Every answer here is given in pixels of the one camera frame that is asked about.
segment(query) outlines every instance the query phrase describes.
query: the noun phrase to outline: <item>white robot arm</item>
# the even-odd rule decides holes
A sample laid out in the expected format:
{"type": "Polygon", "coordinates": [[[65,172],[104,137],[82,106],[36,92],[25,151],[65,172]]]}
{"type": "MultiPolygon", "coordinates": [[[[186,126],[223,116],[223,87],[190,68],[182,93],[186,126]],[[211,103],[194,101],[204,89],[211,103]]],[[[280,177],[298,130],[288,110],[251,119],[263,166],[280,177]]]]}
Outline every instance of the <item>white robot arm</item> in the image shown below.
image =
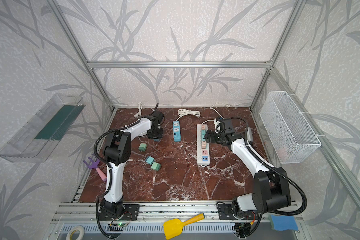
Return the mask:
{"type": "MultiPolygon", "coordinates": [[[[107,164],[108,176],[107,191],[100,204],[101,211],[107,212],[114,218],[118,218],[124,213],[122,180],[125,162],[131,154],[131,140],[137,136],[144,135],[147,135],[149,138],[161,139],[163,129],[160,128],[160,123],[163,118],[164,115],[155,109],[153,113],[144,116],[128,127],[111,130],[104,134],[108,135],[108,137],[104,148],[105,159],[101,160],[107,164]]],[[[220,130],[207,131],[205,134],[206,142],[227,146],[243,161],[254,177],[253,193],[233,199],[233,214],[243,217],[250,210],[258,211],[261,214],[265,212],[285,214],[285,212],[277,211],[277,209],[291,204],[288,184],[294,184],[294,187],[297,185],[286,176],[286,172],[282,168],[275,168],[272,164],[265,161],[254,150],[242,133],[235,132],[231,118],[219,119],[217,122],[220,130]]],[[[302,210],[292,212],[290,215],[301,213],[306,205],[302,207],[302,210]]]]}

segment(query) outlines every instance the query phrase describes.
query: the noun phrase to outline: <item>blue sponge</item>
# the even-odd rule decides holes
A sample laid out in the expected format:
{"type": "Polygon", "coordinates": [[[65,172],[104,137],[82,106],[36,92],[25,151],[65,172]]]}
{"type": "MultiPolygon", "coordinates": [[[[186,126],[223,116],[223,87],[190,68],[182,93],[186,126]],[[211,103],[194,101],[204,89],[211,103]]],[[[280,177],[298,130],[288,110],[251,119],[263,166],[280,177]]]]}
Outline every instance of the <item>blue sponge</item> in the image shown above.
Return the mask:
{"type": "Polygon", "coordinates": [[[298,231],[298,225],[296,224],[293,216],[275,216],[271,215],[269,219],[271,222],[272,230],[284,231],[284,230],[295,230],[298,231]]]}

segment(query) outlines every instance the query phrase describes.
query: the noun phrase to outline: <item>blue power strip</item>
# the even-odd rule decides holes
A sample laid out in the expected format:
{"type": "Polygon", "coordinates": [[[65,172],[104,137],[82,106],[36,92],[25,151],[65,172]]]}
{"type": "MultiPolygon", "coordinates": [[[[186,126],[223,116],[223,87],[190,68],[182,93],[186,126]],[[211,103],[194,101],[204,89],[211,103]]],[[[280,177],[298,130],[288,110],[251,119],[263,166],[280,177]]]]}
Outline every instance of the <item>blue power strip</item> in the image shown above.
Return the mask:
{"type": "Polygon", "coordinates": [[[173,121],[173,140],[175,142],[180,142],[181,141],[181,136],[180,136],[180,122],[179,121],[173,121]]]}

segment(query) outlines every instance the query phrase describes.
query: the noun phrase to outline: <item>wire mesh basket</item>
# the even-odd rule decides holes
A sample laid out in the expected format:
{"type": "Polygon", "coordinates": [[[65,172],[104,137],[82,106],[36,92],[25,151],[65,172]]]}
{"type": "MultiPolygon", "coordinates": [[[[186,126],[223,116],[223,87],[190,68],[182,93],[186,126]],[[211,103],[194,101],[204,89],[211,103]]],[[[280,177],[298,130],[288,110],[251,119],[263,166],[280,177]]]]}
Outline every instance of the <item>wire mesh basket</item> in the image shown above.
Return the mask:
{"type": "Polygon", "coordinates": [[[303,113],[285,91],[269,92],[260,117],[281,163],[297,163],[321,146],[303,113]]]}

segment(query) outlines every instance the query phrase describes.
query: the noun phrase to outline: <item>tape roll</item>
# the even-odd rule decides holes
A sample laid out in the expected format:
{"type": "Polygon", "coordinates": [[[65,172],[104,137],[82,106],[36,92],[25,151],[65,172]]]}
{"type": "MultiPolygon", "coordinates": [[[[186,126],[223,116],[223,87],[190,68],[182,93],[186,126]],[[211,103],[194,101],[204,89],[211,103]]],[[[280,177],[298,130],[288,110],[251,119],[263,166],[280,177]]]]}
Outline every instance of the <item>tape roll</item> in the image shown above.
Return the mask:
{"type": "Polygon", "coordinates": [[[76,240],[82,240],[82,239],[83,239],[83,236],[84,236],[85,230],[84,230],[84,228],[83,228],[82,226],[80,226],[80,225],[77,225],[76,227],[72,228],[72,229],[68,232],[67,237],[65,238],[65,240],[72,240],[72,235],[73,235],[75,232],[77,232],[77,231],[79,231],[79,237],[76,238],[76,240]]]}

